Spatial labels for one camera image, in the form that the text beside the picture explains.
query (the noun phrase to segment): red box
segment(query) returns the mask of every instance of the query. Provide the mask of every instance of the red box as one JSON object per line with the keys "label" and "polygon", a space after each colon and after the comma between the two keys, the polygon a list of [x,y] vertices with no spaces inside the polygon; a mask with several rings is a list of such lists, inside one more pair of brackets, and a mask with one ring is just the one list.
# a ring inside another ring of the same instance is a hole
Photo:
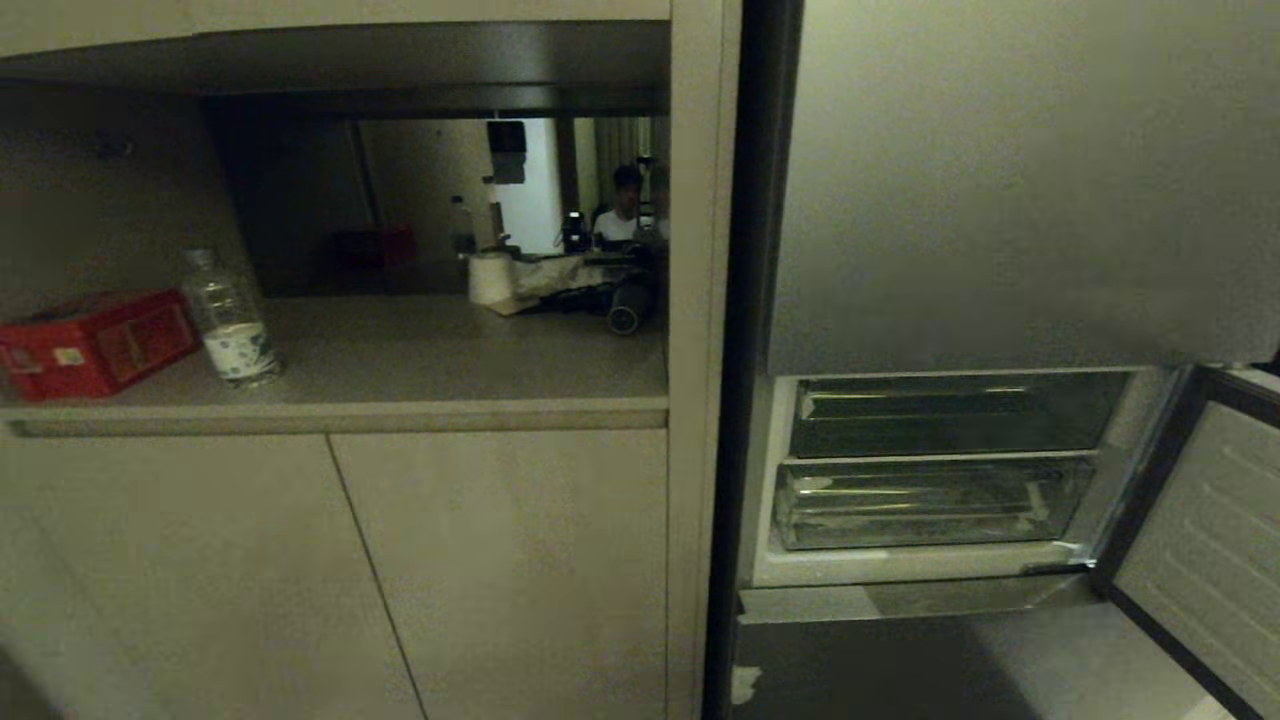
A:
{"label": "red box", "polygon": [[115,395],[198,346],[174,290],[102,292],[0,325],[0,356],[26,400]]}

